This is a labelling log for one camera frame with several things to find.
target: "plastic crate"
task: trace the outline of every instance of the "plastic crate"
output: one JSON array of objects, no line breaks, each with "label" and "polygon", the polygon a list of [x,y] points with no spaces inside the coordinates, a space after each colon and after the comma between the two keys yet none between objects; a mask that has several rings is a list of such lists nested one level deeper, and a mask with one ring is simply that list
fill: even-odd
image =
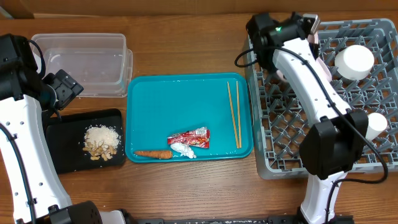
[{"label": "plastic crate", "polygon": [[[373,143],[387,162],[389,170],[398,170],[398,89],[397,31],[389,19],[322,22],[318,31],[321,59],[333,76],[331,85],[352,108],[378,112],[388,120],[388,128]],[[360,81],[344,79],[334,66],[335,55],[347,46],[369,48],[375,63],[369,75]],[[249,49],[250,40],[244,48]],[[244,57],[252,62],[256,55]],[[263,179],[306,177],[299,145],[308,133],[307,117],[289,84],[266,74],[258,65],[245,69],[251,92],[254,148],[257,171]],[[351,172],[381,172],[381,163],[369,148]]]}]

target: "blue tray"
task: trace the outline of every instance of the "blue tray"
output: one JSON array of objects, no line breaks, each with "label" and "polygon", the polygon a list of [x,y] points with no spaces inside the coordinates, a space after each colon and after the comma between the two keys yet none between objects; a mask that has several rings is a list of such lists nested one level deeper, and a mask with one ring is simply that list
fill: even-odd
[{"label": "blue tray", "polygon": [[[236,81],[239,83],[241,149],[236,148],[227,81],[237,128]],[[134,151],[171,150],[168,136],[203,126],[210,130],[210,147],[192,147],[196,159],[177,152],[173,152],[173,158],[162,160],[134,154]],[[127,94],[126,127],[126,154],[133,162],[236,159],[248,156],[253,148],[248,88],[245,79],[237,73],[135,78]]]}]

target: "dish rack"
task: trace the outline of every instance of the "dish rack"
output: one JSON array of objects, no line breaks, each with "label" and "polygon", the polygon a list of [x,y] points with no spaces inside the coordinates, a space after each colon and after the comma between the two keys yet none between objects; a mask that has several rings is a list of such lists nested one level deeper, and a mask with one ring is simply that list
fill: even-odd
[{"label": "dish rack", "polygon": [[[389,19],[322,22],[318,31],[319,56],[330,69],[330,84],[352,109],[378,112],[388,121],[387,129],[373,144],[387,162],[389,170],[398,170],[398,36]],[[375,62],[363,80],[347,80],[334,66],[335,56],[350,45],[363,45],[374,54]],[[247,39],[245,49],[252,48]],[[253,62],[251,52],[244,63]],[[259,68],[245,68],[248,81],[256,153],[257,171],[263,179],[306,177],[299,145],[309,131],[307,117],[288,83]],[[363,155],[351,172],[381,172],[376,156],[365,146]]]}]

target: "cable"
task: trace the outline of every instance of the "cable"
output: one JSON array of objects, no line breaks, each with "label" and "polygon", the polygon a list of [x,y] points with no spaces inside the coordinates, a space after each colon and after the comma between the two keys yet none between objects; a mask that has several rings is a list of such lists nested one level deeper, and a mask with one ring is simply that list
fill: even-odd
[{"label": "cable", "polygon": [[239,67],[239,68],[246,68],[250,65],[254,65],[255,63],[257,63],[257,59],[255,59],[253,62],[247,63],[245,65],[238,65],[238,60],[245,54],[252,52],[254,49],[249,49],[249,50],[245,50],[244,52],[240,53],[236,59],[235,59],[235,66]]},{"label": "cable", "polygon": [[36,44],[36,42],[34,42],[33,40],[28,40],[28,41],[29,41],[29,43],[33,44],[37,48],[37,50],[39,51],[40,59],[42,61],[42,69],[40,70],[39,77],[40,77],[40,79],[42,79],[45,76],[45,61],[44,61],[44,57],[43,57],[43,52],[40,49],[39,45]]},{"label": "cable", "polygon": [[[388,177],[388,167],[386,162],[384,161],[384,159],[381,157],[380,153],[377,152],[376,148],[344,117],[343,114],[341,114],[340,110],[337,109],[335,103],[333,102],[333,100],[331,100],[328,92],[326,91],[325,87],[322,84],[322,81],[319,79],[316,71],[314,71],[314,69],[311,67],[311,65],[309,64],[309,62],[307,60],[305,60],[303,57],[301,57],[299,54],[296,54],[295,52],[289,50],[289,49],[285,49],[282,47],[276,47],[276,46],[267,46],[263,48],[264,50],[281,50],[283,52],[286,52],[288,54],[293,55],[294,57],[298,58],[304,65],[307,66],[307,68],[311,71],[312,75],[315,77],[319,87],[321,88],[323,94],[325,95],[327,101],[329,102],[330,106],[333,108],[333,110],[336,112],[336,114],[344,121],[344,123],[359,137],[362,139],[362,141],[365,142],[365,144],[372,150],[372,152],[376,155],[376,157],[380,160],[381,165],[383,166],[383,171],[384,171],[384,175],[378,179],[378,180],[361,180],[361,179],[340,179],[340,180],[336,180],[333,185],[332,188],[330,189],[329,192],[329,196],[328,196],[328,201],[326,203],[326,215],[325,215],[325,224],[329,223],[329,211],[330,211],[330,203],[331,203],[331,198],[333,196],[333,192],[336,188],[336,186],[340,183],[340,182],[357,182],[357,183],[362,183],[362,184],[380,184],[381,182],[384,182],[387,177]],[[249,49],[246,50],[244,52],[242,52],[241,54],[238,55],[238,57],[235,60],[235,65],[236,62],[239,60],[240,57],[242,57],[244,54],[251,52],[253,49]]]},{"label": "cable", "polygon": [[26,175],[26,170],[25,170],[25,165],[24,165],[24,161],[22,160],[21,153],[19,152],[18,146],[15,142],[15,138],[11,135],[11,133],[7,130],[7,128],[4,127],[4,125],[2,125],[1,123],[0,123],[0,129],[1,129],[1,131],[4,132],[8,141],[11,143],[11,146],[15,152],[15,156],[17,157],[19,169],[21,170],[21,176],[22,176],[22,180],[24,182],[24,187],[25,187],[25,191],[26,191],[27,203],[30,208],[30,218],[32,220],[32,224],[36,224],[36,211],[35,211],[35,206],[34,206],[34,199],[32,197],[32,192],[30,191],[29,182],[27,180],[27,175]]}]

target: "clear plastic container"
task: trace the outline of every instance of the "clear plastic container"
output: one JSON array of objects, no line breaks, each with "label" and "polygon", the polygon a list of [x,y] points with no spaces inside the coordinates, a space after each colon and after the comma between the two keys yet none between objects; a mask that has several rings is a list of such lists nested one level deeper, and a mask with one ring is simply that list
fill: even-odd
[{"label": "clear plastic container", "polygon": [[46,74],[65,70],[84,87],[79,96],[127,95],[132,52],[123,34],[36,34],[32,40],[43,51]]}]

